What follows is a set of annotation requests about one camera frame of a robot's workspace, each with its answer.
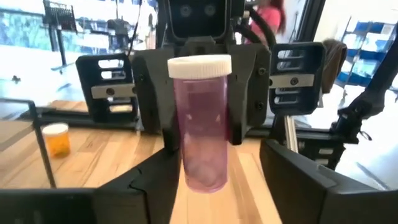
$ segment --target music stand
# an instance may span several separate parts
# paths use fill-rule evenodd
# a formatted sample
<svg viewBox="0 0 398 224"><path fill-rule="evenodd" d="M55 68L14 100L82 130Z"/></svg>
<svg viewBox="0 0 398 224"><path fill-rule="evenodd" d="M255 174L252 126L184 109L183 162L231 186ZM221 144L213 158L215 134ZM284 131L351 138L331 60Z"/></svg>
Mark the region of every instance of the music stand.
<svg viewBox="0 0 398 224"><path fill-rule="evenodd" d="M52 70L60 70L67 66L67 60L65 57L65 48L63 46L62 31L67 30L77 33L73 6L57 2L51 2L48 0L44 0L43 5L45 12L45 15L43 17L43 24L48 25L50 29L56 30L58 49L61 53L61 60L62 60L62 65L60 67L52 68Z"/></svg>

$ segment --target pill bottle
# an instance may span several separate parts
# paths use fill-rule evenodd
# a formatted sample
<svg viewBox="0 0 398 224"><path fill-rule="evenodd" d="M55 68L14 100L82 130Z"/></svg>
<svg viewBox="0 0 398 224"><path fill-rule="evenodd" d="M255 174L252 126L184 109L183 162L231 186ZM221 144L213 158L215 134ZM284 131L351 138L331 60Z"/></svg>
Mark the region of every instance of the pill bottle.
<svg viewBox="0 0 398 224"><path fill-rule="evenodd" d="M43 128L42 133L52 158L63 158L70 153L69 127L65 123L53 123Z"/></svg>
<svg viewBox="0 0 398 224"><path fill-rule="evenodd" d="M173 78L185 181L196 192L222 189L228 179L227 76L230 55L167 62Z"/></svg>

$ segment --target wooden table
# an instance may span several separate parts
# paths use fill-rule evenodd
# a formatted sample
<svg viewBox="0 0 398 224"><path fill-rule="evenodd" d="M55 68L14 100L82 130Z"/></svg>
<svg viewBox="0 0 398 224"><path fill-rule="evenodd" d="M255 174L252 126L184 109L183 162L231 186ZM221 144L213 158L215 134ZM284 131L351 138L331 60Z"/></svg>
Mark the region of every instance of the wooden table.
<svg viewBox="0 0 398 224"><path fill-rule="evenodd" d="M54 101L51 106L86 110L84 102ZM51 159L58 187L99 187L163 148L160 136L129 131L70 129L72 153ZM171 223L281 223L262 174L260 141L245 139L229 149L229 181L213 194L192 192L183 167ZM34 133L0 152L1 188L49 187Z"/></svg>
<svg viewBox="0 0 398 224"><path fill-rule="evenodd" d="M0 152L32 132L32 123L0 120Z"/></svg>

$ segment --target camera lens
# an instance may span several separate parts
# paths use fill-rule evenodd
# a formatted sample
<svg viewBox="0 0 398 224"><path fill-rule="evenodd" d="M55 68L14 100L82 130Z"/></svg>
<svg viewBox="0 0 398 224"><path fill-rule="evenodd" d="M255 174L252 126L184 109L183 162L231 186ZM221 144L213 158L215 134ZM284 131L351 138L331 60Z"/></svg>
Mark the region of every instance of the camera lens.
<svg viewBox="0 0 398 224"><path fill-rule="evenodd" d="M189 5L183 5L181 6L180 12L182 17L188 17L191 15L192 10Z"/></svg>
<svg viewBox="0 0 398 224"><path fill-rule="evenodd" d="M216 7L213 4L208 4L205 7L205 13L207 16L213 16L216 13Z"/></svg>

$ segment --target blue shelf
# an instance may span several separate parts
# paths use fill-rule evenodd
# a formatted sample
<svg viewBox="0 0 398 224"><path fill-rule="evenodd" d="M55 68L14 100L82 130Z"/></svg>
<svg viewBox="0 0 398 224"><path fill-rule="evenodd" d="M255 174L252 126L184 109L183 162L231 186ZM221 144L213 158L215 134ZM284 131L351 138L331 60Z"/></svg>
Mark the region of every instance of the blue shelf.
<svg viewBox="0 0 398 224"><path fill-rule="evenodd" d="M361 50L361 49L348 49L347 50L348 58L354 58L356 55L358 55L359 59L377 60L378 62L383 61L386 54L387 54L386 52L372 52L372 51Z"/></svg>
<svg viewBox="0 0 398 224"><path fill-rule="evenodd" d="M345 64L347 66L338 75L337 80L348 85L367 86L394 41L397 25L357 22L353 31L347 29L342 41L349 45L346 57L346 63L349 64Z"/></svg>
<svg viewBox="0 0 398 224"><path fill-rule="evenodd" d="M347 85L359 85L363 87L367 87L372 80L372 77L364 77L357 73L352 73L351 76L348 72L340 72L337 76L337 80L341 83L346 83Z"/></svg>
<svg viewBox="0 0 398 224"><path fill-rule="evenodd" d="M395 24L386 24L383 22L358 22L355 26L354 31L347 32L348 34L364 35L368 33L381 34L384 26L394 26Z"/></svg>

